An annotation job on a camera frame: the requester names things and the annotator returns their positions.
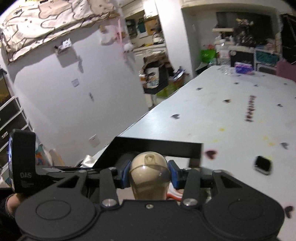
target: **purple tissue package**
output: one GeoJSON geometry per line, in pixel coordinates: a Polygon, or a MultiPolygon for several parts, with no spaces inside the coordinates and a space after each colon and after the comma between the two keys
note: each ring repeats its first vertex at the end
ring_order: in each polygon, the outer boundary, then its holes
{"type": "Polygon", "coordinates": [[[254,68],[251,64],[235,62],[234,67],[235,71],[239,74],[254,74],[254,68]]]}

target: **pink object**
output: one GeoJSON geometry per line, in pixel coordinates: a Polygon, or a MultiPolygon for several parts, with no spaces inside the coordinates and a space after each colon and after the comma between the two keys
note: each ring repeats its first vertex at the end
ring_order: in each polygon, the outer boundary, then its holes
{"type": "Polygon", "coordinates": [[[296,65],[281,60],[276,64],[276,75],[296,82],[296,65]]]}

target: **beige bottle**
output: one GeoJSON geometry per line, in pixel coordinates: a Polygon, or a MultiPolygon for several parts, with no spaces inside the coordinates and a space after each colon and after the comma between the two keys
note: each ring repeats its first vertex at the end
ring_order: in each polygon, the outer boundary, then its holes
{"type": "Polygon", "coordinates": [[[166,159],[156,152],[144,152],[134,158],[130,182],[136,200],[165,200],[170,183],[166,159]]]}

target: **drawer handle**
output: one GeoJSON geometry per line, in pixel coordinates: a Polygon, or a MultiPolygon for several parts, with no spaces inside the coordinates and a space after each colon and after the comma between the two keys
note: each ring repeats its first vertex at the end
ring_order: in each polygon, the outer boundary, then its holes
{"type": "Polygon", "coordinates": [[[4,139],[5,137],[7,137],[8,135],[8,132],[5,132],[3,135],[2,135],[2,139],[4,139]]]}

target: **black drawer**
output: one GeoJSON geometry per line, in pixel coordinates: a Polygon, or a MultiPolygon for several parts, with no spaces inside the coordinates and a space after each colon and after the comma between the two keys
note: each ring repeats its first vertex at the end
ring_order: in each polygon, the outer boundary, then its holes
{"type": "Polygon", "coordinates": [[[4,166],[8,162],[8,144],[4,149],[0,152],[0,166],[4,166]]]}
{"type": "Polygon", "coordinates": [[[5,79],[3,78],[3,75],[0,74],[0,107],[4,105],[10,98],[11,95],[7,88],[5,79]]]}
{"type": "Polygon", "coordinates": [[[19,112],[16,99],[12,100],[0,111],[0,128],[16,113],[19,112]]]}
{"type": "Polygon", "coordinates": [[[20,113],[0,131],[0,146],[2,147],[8,142],[9,134],[13,129],[22,129],[26,124],[26,120],[22,116],[22,113],[20,113]]]}

